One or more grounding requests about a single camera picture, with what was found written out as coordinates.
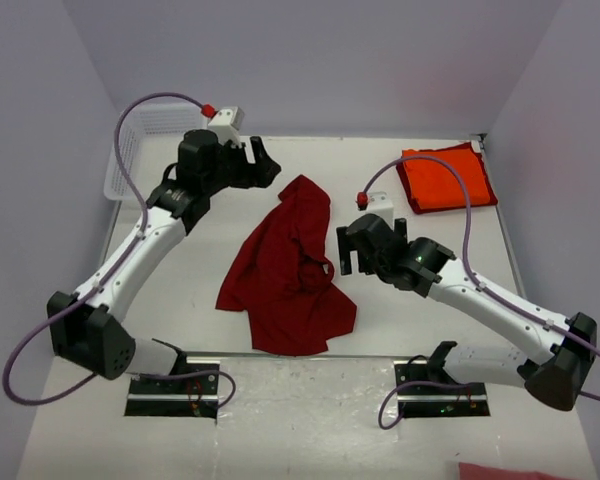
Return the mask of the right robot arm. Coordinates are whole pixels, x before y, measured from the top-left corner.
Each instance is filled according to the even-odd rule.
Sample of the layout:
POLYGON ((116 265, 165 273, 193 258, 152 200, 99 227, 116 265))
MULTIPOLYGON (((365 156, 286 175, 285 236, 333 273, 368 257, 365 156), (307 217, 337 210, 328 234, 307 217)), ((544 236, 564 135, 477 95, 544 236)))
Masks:
POLYGON ((365 214, 336 234, 342 274, 351 274, 356 256, 360 272, 458 310, 510 344, 479 348, 443 341, 419 381, 439 393, 470 383, 515 386, 555 410, 573 409, 596 358, 591 349, 597 324, 591 317, 578 313, 567 318, 540 308, 468 271, 440 243, 408 239, 403 219, 388 224, 365 214))

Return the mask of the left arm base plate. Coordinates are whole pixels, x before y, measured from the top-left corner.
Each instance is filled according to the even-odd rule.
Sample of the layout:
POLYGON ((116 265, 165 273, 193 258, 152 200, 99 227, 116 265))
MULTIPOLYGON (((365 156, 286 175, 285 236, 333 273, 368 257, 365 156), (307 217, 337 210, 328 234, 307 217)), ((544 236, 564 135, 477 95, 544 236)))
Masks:
POLYGON ((132 379, 124 415, 216 420, 218 387, 217 374, 178 381, 132 379))

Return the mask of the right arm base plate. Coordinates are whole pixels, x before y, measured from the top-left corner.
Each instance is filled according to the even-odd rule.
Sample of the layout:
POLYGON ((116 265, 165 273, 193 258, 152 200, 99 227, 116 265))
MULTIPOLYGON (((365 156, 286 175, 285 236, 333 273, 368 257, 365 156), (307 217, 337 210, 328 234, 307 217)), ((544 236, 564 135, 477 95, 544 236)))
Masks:
MULTIPOLYGON (((394 362, 396 385, 428 381, 427 358, 416 356, 394 362)), ((488 417, 491 412, 486 388, 472 384, 464 389, 410 386, 397 395, 398 413, 403 419, 488 417)))

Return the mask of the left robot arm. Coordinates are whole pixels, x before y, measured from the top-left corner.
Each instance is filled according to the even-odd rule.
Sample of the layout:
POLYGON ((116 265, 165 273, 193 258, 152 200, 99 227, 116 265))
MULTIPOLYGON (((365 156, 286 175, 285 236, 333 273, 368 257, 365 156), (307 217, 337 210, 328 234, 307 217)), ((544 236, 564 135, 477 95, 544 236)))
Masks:
POLYGON ((186 132, 176 162, 145 199, 129 235, 87 281, 48 300, 54 353, 108 380, 147 375, 167 393, 181 390, 188 369, 176 351, 157 352, 155 343, 134 339, 122 322, 146 280, 209 211, 216 193, 267 188, 280 171, 259 136, 236 145, 220 142, 208 129, 186 132))

